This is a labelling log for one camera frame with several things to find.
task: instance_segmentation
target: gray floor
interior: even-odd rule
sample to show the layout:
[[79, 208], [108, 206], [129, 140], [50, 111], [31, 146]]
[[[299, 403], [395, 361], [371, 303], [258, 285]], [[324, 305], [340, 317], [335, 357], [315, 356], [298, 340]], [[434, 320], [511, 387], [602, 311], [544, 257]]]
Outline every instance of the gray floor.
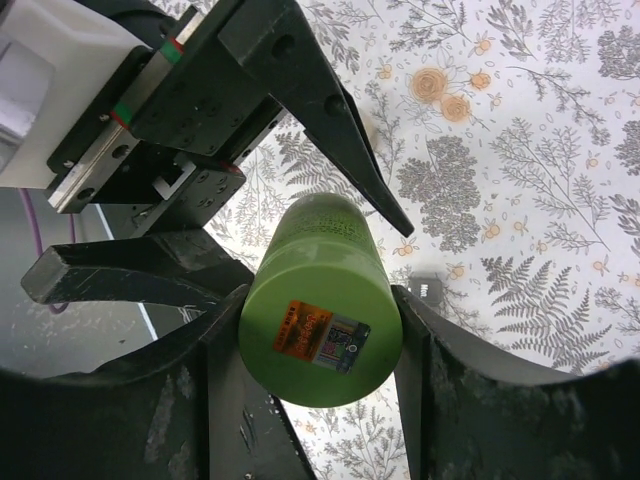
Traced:
[[[65, 216], [49, 207], [42, 193], [32, 192], [45, 248], [69, 242]], [[71, 305], [61, 315], [34, 304], [22, 291], [20, 279], [36, 259], [29, 224], [16, 190], [0, 189], [1, 254], [0, 367], [39, 377], [91, 371], [102, 363], [136, 350], [151, 334], [135, 304]], [[95, 207], [76, 222], [78, 241], [106, 240]]]

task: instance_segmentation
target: table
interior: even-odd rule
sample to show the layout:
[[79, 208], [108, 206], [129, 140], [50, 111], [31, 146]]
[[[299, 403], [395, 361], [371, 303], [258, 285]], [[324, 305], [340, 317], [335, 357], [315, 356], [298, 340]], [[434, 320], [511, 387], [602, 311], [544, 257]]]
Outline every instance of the table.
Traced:
[[[437, 276], [450, 321], [576, 375], [640, 354], [640, 1], [300, 3], [416, 225], [368, 217], [391, 281]], [[281, 122], [210, 224], [254, 269], [299, 196], [372, 210], [301, 130]], [[408, 478], [392, 378], [288, 413], [318, 478]]]

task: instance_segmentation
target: white tablecloth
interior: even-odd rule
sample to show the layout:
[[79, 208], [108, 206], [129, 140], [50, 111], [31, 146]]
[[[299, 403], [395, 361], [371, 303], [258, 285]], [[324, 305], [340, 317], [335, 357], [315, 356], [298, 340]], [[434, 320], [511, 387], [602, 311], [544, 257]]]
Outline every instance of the white tablecloth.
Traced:
[[[156, 3], [177, 15], [186, 1]], [[554, 368], [639, 354], [640, 2], [301, 5], [417, 227], [404, 239], [369, 216], [391, 280], [437, 275], [449, 320]], [[298, 196], [370, 209], [291, 118], [243, 170], [211, 231], [253, 268]], [[288, 412], [320, 479], [409, 478], [393, 379], [351, 406]]]

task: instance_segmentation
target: wire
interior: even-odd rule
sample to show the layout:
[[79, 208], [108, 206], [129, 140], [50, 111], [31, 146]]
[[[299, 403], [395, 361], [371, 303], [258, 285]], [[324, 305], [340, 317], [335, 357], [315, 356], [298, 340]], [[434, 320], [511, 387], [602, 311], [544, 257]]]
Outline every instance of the wire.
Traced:
[[[40, 226], [38, 225], [36, 210], [35, 208], [33, 208], [33, 202], [31, 201], [29, 190], [27, 190], [26, 188], [20, 188], [18, 190], [20, 191], [20, 198], [22, 199], [24, 213], [27, 217], [27, 220], [29, 221], [29, 226], [31, 227], [33, 241], [36, 244], [36, 254], [39, 258], [44, 253], [44, 248], [42, 246], [42, 235], [40, 234]], [[69, 230], [71, 243], [76, 243], [76, 224], [73, 215], [69, 215]], [[49, 305], [49, 311], [54, 315], [60, 315], [67, 309], [68, 306], [68, 303], [63, 303], [62, 305]]]

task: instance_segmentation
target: green bottle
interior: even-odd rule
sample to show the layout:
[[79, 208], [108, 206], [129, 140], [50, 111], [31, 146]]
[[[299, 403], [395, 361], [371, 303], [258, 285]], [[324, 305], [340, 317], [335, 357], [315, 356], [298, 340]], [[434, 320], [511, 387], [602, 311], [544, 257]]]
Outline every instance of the green bottle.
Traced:
[[356, 205], [322, 193], [289, 207], [247, 296], [238, 339], [251, 375], [297, 405], [345, 405], [387, 379], [402, 323]]

